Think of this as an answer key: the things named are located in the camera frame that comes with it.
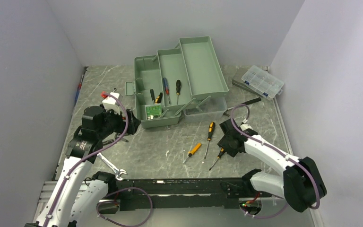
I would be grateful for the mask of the blue red long screwdriver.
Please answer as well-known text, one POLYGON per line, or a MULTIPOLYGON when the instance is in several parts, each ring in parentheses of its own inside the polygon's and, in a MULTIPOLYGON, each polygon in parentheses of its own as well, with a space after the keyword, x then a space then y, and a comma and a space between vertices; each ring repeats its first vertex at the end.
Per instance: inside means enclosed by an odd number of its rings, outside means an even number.
POLYGON ((163 85, 164 85, 164 89, 168 98, 168 103, 171 104, 171 100, 170 100, 170 91, 169 91, 169 83, 167 78, 163 78, 163 85))

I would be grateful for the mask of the yellow black handle hammer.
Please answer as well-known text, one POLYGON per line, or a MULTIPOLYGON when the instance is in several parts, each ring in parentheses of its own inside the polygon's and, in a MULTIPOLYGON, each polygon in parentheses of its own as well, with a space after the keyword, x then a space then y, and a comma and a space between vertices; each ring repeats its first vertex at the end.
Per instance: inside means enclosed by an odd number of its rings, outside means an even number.
POLYGON ((160 92, 159 95, 155 96, 153 89, 150 89, 149 91, 153 104, 160 104, 162 101, 163 93, 160 92))

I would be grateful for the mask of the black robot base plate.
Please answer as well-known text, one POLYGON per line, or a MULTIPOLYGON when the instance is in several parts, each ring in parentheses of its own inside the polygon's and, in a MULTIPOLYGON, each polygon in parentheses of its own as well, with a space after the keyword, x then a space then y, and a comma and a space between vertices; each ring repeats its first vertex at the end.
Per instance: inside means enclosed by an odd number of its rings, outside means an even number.
POLYGON ((223 207, 237 209, 241 203, 268 198, 241 178, 125 179, 109 183, 109 192, 99 201, 104 213, 115 206, 121 211, 138 209, 223 207))

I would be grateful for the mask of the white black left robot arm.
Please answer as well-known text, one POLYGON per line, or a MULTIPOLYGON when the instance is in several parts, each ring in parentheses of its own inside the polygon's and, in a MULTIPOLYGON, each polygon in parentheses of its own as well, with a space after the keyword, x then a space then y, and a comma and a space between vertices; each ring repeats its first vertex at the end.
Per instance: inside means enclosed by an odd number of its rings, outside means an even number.
POLYGON ((116 181, 124 170, 115 174, 96 173, 80 198, 77 194, 86 175, 94 164, 97 152, 104 147, 103 140, 113 133, 121 136, 134 134, 141 121, 132 110, 116 112, 103 105, 84 110, 81 125, 68 144, 63 169, 50 199, 34 223, 27 227, 79 227, 85 214, 90 213, 101 198, 112 198, 117 192, 116 181))

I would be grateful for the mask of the yellow black stubby screwdriver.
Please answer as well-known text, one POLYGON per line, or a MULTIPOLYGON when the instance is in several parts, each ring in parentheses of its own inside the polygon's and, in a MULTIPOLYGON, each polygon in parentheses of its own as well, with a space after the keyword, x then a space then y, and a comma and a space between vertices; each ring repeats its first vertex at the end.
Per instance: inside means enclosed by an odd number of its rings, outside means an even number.
POLYGON ((213 169, 213 167, 215 166, 215 164, 222 158, 222 156, 225 154, 225 150, 224 148, 220 149, 220 152, 218 153, 216 160, 214 161, 214 163, 212 164, 212 166, 209 168, 209 171, 211 171, 213 169))

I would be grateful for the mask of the short yellow screwdriver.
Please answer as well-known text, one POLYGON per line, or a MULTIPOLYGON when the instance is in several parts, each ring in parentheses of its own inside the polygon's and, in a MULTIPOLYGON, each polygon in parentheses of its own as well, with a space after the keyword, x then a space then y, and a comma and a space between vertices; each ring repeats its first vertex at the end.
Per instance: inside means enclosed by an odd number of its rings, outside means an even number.
POLYGON ((187 158, 183 161, 183 163, 186 163, 187 162, 187 160, 190 158, 190 157, 192 157, 196 152, 197 152, 197 150, 200 148, 202 146, 202 144, 199 142, 198 144, 196 144, 196 146, 192 149, 192 150, 190 150, 189 152, 188 152, 188 154, 187 154, 187 158))

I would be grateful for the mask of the green label screwdriver bit box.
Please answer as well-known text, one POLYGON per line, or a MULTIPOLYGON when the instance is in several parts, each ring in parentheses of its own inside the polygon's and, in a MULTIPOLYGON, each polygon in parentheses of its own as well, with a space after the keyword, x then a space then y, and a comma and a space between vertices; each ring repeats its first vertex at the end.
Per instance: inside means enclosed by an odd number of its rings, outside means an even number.
POLYGON ((163 113, 162 106, 160 104, 145 105, 145 113, 147 120, 160 118, 163 113))

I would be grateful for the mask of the green toolbox base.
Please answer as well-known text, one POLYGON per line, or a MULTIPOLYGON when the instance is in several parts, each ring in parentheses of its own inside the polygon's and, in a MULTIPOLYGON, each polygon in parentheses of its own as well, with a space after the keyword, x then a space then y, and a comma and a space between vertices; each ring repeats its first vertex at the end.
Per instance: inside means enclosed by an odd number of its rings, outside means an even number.
POLYGON ((155 96, 162 92, 164 97, 159 62, 156 55, 135 58, 134 82, 136 88, 136 93, 134 95, 135 112, 136 117, 141 120, 141 126, 143 128, 147 129, 153 127, 170 126, 179 122, 181 113, 165 109, 162 102, 160 103, 163 111, 161 117, 147 120, 145 105, 153 105, 149 90, 153 89, 155 96))

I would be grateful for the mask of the yellow black medium screwdriver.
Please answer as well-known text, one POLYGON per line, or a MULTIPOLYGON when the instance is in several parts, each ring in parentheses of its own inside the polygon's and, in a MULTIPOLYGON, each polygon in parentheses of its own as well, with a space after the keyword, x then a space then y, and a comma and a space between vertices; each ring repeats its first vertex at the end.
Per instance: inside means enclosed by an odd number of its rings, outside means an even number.
POLYGON ((178 79, 176 81, 176 96, 177 96, 177 104, 179 102, 179 95, 180 95, 180 91, 181 91, 181 81, 178 79))

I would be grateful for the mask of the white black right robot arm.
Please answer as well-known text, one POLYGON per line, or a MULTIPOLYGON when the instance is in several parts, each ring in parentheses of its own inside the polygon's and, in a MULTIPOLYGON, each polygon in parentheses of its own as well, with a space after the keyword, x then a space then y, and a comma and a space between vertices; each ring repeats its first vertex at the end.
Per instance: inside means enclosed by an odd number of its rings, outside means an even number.
POLYGON ((304 212, 327 194, 326 186, 317 165, 310 157, 292 156, 266 141, 249 125, 237 126, 228 119, 220 124, 223 137, 218 142, 221 152, 235 157, 239 153, 249 154, 276 171, 268 174, 253 169, 242 177, 242 192, 253 196, 257 192, 267 192, 284 199, 297 212, 304 212))

